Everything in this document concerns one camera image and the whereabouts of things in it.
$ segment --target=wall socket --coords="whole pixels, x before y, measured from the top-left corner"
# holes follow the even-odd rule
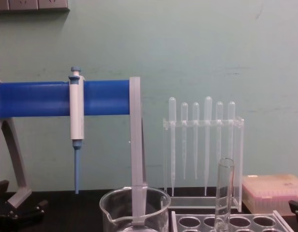
[[[37,0],[9,0],[11,11],[38,10]]]
[[[0,0],[0,11],[8,11],[8,10],[9,10],[8,0]]]
[[[68,9],[67,0],[38,0],[39,9]]]

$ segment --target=blue cylindrical holder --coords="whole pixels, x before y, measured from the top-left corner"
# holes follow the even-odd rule
[[[84,81],[85,115],[129,115],[129,80]],[[0,118],[69,116],[69,82],[0,83]]]

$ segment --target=light green wall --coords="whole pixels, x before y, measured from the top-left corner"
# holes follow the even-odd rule
[[[69,4],[68,14],[0,15],[0,80],[67,81],[72,65],[87,80],[140,76],[152,186],[163,184],[170,96],[235,101],[246,123],[244,173],[298,175],[298,0]],[[73,189],[69,118],[22,118],[16,127],[32,189]],[[3,151],[0,178],[13,190]],[[129,185],[129,153],[128,116],[86,117],[82,189]]]

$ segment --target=plastic transfer pipette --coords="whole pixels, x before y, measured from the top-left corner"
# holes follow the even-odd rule
[[[233,160],[233,140],[234,140],[234,125],[236,114],[236,104],[231,101],[228,103],[228,120],[229,120],[229,131],[228,131],[228,158]]]
[[[183,162],[183,179],[185,179],[186,170],[186,126],[187,126],[188,105],[186,102],[181,104],[181,121],[182,121],[182,162]]]
[[[198,124],[199,124],[199,104],[194,102],[193,104],[193,133],[194,133],[194,169],[195,169],[195,179],[197,179],[197,157],[198,157]]]
[[[222,156],[222,120],[223,120],[223,103],[217,102],[215,109],[216,126],[216,160],[219,163]]]
[[[170,122],[170,153],[171,153],[171,190],[172,196],[174,192],[174,184],[176,180],[176,99],[169,98],[169,122]]]
[[[210,123],[212,119],[212,98],[206,97],[205,99],[205,171],[204,171],[204,178],[205,178],[205,196],[207,196],[207,186],[208,186],[208,179],[209,179],[209,158],[210,158]]]

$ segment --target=rack hole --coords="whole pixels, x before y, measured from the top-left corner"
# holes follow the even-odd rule
[[[262,232],[282,232],[282,231],[277,229],[264,229]]]
[[[199,230],[193,230],[193,229],[191,229],[191,230],[184,230],[182,232],[200,232],[200,231]]]
[[[260,226],[271,227],[275,225],[275,221],[270,217],[255,217],[253,218],[253,221]]]
[[[213,227],[214,226],[214,218],[213,217],[206,217],[203,221],[207,226]]]
[[[179,223],[185,227],[197,227],[200,225],[200,221],[196,217],[183,217],[179,220]]]
[[[238,229],[236,230],[236,232],[254,232],[254,231],[249,229]]]
[[[230,219],[230,224],[233,226],[237,226],[237,227],[247,227],[251,223],[250,223],[249,219],[247,219],[245,217],[232,217]]]

